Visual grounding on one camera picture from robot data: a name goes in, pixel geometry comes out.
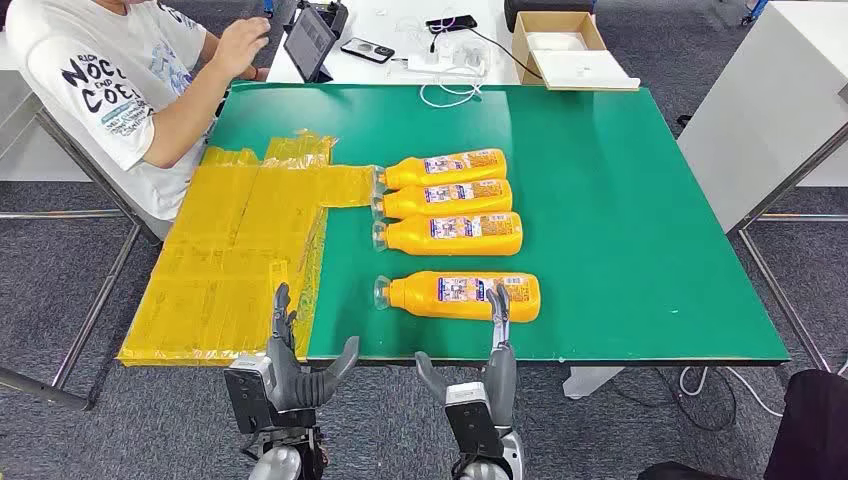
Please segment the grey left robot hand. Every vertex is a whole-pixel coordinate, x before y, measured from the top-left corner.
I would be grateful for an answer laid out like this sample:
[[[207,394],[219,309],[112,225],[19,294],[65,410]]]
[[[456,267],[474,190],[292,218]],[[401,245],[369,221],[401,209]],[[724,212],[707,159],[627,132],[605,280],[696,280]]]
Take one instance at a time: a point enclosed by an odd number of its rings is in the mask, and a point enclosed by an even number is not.
[[[318,408],[329,401],[341,379],[358,361],[360,337],[349,337],[342,353],[327,368],[303,371],[294,352],[292,324],[297,312],[289,310],[289,292],[289,285],[282,282],[273,296],[266,355],[273,366],[275,385],[268,398],[279,411]]]

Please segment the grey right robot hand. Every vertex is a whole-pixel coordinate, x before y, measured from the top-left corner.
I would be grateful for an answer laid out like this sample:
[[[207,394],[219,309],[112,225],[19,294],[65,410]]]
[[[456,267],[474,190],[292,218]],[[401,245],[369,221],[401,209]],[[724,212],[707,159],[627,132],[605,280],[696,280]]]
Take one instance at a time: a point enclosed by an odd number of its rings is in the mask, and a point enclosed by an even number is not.
[[[493,334],[492,348],[483,369],[483,386],[480,391],[486,393],[494,426],[507,431],[512,428],[517,390],[517,362],[509,342],[510,297],[506,287],[497,284],[494,288],[486,290],[486,298],[491,306]],[[427,353],[416,352],[415,362],[419,378],[441,405],[447,406],[453,399],[459,399],[461,402],[471,399],[469,387],[461,387],[459,394],[449,393],[445,378],[435,370]]]

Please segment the person's right hand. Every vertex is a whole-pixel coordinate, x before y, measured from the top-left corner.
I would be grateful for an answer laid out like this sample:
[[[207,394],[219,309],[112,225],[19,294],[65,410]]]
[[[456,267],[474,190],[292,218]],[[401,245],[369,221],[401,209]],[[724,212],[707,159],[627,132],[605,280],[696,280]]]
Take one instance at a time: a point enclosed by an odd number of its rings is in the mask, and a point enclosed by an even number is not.
[[[215,49],[211,64],[230,79],[250,70],[257,53],[268,43],[270,22],[264,17],[240,19],[228,26]]]

